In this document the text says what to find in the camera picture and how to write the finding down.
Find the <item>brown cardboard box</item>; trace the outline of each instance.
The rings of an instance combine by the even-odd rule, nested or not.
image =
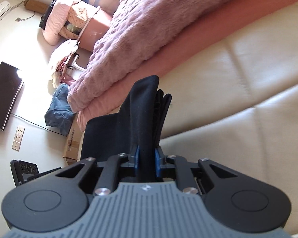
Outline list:
[[[70,132],[67,136],[66,145],[63,152],[63,157],[69,165],[75,163],[78,157],[79,144],[83,132],[79,129],[77,124],[78,114],[75,115]]]

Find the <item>gray ribbed panel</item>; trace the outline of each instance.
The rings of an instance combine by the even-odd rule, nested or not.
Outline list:
[[[144,185],[120,183],[64,229],[39,234],[14,228],[4,238],[290,238],[282,228],[263,234],[231,230],[212,218],[198,195],[183,194],[173,181],[149,183],[148,191]]]

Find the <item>television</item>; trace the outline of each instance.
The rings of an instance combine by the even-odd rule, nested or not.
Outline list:
[[[21,71],[2,62],[0,64],[0,130],[2,131],[22,85]]]

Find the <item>power outlet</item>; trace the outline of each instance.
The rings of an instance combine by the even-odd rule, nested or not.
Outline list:
[[[12,148],[16,151],[20,150],[21,143],[17,141],[13,141]]]
[[[22,135],[16,133],[14,136],[14,141],[21,143],[21,140],[22,140]]]
[[[19,125],[17,130],[16,130],[17,134],[23,135],[24,133],[24,127]]]

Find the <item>purple fluffy blanket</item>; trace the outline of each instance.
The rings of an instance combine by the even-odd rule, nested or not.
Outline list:
[[[70,86],[67,100],[72,110],[83,110],[184,27],[227,1],[121,0],[108,32],[94,46],[87,70]]]

